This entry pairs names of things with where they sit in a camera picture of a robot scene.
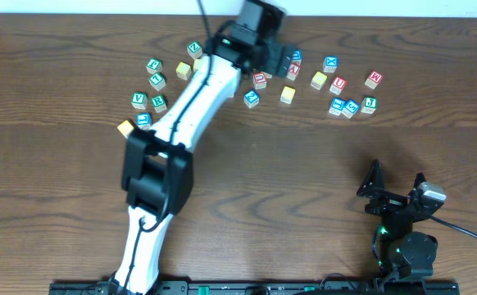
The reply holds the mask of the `blue 2 block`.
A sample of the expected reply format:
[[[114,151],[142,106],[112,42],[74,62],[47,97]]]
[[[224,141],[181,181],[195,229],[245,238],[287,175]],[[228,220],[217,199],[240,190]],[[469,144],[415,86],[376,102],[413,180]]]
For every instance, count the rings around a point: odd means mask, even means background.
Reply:
[[[248,108],[255,107],[260,101],[260,96],[254,89],[251,89],[250,91],[246,92],[243,97],[244,103]]]

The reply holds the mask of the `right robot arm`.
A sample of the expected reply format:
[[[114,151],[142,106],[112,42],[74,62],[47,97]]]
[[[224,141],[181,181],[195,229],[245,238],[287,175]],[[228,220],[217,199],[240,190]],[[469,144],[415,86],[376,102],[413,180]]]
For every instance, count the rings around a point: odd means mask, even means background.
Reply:
[[[357,196],[369,200],[365,205],[366,213],[380,218],[372,242],[380,271],[375,289],[391,292],[398,289],[397,283],[408,282],[419,284],[420,292],[426,294],[425,279],[434,273],[438,241],[431,235],[415,231],[413,225],[429,219],[442,207],[447,198],[444,189],[419,173],[407,195],[389,192],[385,189],[380,162],[374,160]]]

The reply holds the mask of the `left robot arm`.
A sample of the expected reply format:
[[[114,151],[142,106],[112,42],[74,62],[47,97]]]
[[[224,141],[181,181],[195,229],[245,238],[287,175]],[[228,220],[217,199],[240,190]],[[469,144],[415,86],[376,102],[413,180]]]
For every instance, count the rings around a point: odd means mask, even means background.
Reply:
[[[169,111],[149,130],[128,121],[121,187],[129,232],[111,294],[146,294],[156,284],[172,218],[193,188],[193,152],[211,119],[254,70],[285,77],[296,46],[277,29],[260,33],[225,22],[206,42],[202,64]]]

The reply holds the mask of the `red A block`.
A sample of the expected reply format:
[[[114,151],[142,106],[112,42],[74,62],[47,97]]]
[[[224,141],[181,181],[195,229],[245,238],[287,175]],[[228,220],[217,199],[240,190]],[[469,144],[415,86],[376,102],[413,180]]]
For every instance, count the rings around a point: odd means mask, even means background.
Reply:
[[[294,81],[298,77],[300,70],[301,67],[299,64],[291,63],[288,68],[286,78]]]

